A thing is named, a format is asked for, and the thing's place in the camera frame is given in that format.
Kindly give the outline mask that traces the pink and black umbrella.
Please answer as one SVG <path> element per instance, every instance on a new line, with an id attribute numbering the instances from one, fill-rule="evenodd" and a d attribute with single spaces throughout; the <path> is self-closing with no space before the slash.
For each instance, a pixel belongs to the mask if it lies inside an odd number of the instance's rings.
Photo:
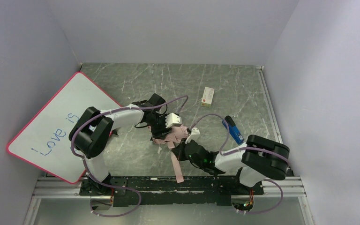
<path id="1" fill-rule="evenodd" d="M 188 128 L 184 125 L 179 127 L 172 127 L 171 132 L 164 139 L 152 138 L 152 141 L 155 144 L 166 144 L 169 149 L 174 149 L 176 144 L 180 144 L 181 140 L 188 138 Z M 179 160 L 176 158 L 174 153 L 171 153 L 172 165 L 175 173 L 175 178 L 177 183 L 182 183 L 184 181 L 183 174 L 181 171 Z"/>

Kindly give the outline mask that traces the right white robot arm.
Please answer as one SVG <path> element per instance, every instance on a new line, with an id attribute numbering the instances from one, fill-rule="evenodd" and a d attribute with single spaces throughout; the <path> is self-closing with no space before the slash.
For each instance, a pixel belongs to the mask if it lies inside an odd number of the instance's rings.
<path id="1" fill-rule="evenodd" d="M 249 188 L 266 178 L 284 180 L 290 165 L 288 146 L 257 135 L 249 135 L 246 142 L 224 152 L 208 151 L 191 140 L 182 141 L 172 153 L 213 176 L 236 170 L 237 181 Z"/>

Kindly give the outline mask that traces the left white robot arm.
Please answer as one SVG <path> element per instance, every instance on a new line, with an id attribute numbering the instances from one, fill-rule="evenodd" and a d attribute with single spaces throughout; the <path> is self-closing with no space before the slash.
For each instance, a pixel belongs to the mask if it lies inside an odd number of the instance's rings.
<path id="1" fill-rule="evenodd" d="M 153 139 L 165 139 L 171 128 L 166 124 L 166 112 L 160 112 L 167 102 L 158 94 L 150 99 L 133 102 L 126 107 L 103 112 L 88 107 L 69 134 L 72 153 L 86 164 L 89 184 L 87 190 L 99 195 L 112 190 L 111 175 L 106 168 L 103 152 L 112 135 L 125 125 L 144 123 Z"/>

